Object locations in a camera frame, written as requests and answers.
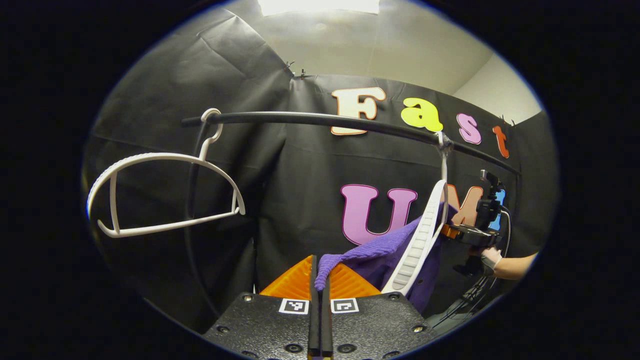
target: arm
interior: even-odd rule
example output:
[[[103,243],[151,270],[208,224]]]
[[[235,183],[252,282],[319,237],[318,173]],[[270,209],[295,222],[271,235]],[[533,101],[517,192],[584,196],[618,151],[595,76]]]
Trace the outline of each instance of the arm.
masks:
[[[493,276],[499,279],[519,280],[527,273],[536,255],[538,253],[526,258],[502,258],[495,265]]]

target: white glove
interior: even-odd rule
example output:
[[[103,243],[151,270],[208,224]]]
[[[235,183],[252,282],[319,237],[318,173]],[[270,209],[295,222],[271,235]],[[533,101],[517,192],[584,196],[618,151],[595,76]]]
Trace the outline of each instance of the white glove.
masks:
[[[500,260],[502,260],[502,255],[500,253],[502,250],[498,250],[495,247],[487,248],[482,251],[480,258],[482,259],[482,263],[489,269],[491,269],[488,273],[493,274],[495,270],[495,265],[497,265]]]

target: ceiling light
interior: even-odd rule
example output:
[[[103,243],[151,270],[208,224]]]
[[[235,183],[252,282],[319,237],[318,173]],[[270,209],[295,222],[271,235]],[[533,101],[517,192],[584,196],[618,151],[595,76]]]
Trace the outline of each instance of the ceiling light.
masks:
[[[380,0],[258,0],[262,16],[287,12],[351,10],[379,14]]]

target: white hanger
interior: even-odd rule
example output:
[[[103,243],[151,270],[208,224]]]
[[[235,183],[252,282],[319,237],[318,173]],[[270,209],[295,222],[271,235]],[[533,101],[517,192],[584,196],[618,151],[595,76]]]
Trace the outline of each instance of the white hanger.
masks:
[[[201,117],[202,122],[205,122],[207,120],[207,117],[209,117],[209,115],[213,113],[220,114],[220,111],[218,111],[217,109],[208,109],[202,114],[202,117]],[[174,154],[172,152],[150,152],[146,154],[130,156],[128,158],[122,159],[114,163],[113,165],[108,167],[93,183],[93,186],[89,191],[89,197],[87,198],[87,201],[86,201],[87,217],[91,219],[91,206],[93,204],[93,199],[95,198],[95,194],[97,193],[98,189],[104,183],[106,183],[106,181],[109,179],[111,180],[110,190],[109,190],[109,200],[111,204],[111,220],[113,221],[113,230],[107,228],[100,220],[98,220],[98,226],[102,229],[102,231],[104,231],[105,234],[107,234],[112,238],[126,238],[129,236],[159,233],[161,231],[179,229],[181,227],[187,227],[195,224],[201,224],[203,222],[208,222],[211,220],[230,217],[238,213],[240,213],[241,215],[244,215],[245,214],[244,201],[242,199],[242,195],[240,194],[240,190],[238,189],[236,183],[233,181],[233,179],[231,179],[229,175],[227,175],[226,172],[222,171],[222,169],[205,160],[207,157],[207,150],[209,148],[209,145],[214,143],[220,137],[221,133],[222,133],[222,124],[218,124],[218,130],[216,131],[215,135],[206,139],[202,143],[202,147],[200,148],[199,158],[196,158],[194,156],[184,155],[184,154]],[[137,227],[134,229],[121,229],[120,226],[118,225],[118,212],[116,210],[116,177],[118,175],[118,171],[122,170],[125,167],[130,167],[133,164],[143,163],[143,162],[152,161],[152,160],[186,161],[188,163],[194,163],[194,164],[204,166],[206,168],[209,168],[219,173],[234,188],[234,194],[231,200],[231,211],[224,214],[213,215],[209,217],[203,217],[203,218],[180,221],[180,222],[174,222],[171,224]]]
[[[451,141],[441,131],[438,135],[438,151],[442,157],[442,179],[439,180],[431,191],[427,206],[420,218],[418,226],[398,261],[396,269],[382,288],[382,293],[401,292],[404,296],[409,292],[415,282],[418,273],[422,269],[424,260],[429,255],[444,224],[447,223],[447,211],[449,210],[449,189],[447,188],[447,157],[451,148]],[[442,204],[442,219],[436,229],[436,217],[438,216],[438,204],[444,191],[444,203]]]

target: ceiling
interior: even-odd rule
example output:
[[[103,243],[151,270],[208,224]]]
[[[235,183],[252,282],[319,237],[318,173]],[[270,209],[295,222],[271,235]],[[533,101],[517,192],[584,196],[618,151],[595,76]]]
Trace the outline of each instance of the ceiling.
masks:
[[[380,0],[380,13],[347,10],[263,17],[257,0],[223,5],[247,22],[300,75],[398,80],[453,95],[493,51],[436,12],[406,0]]]

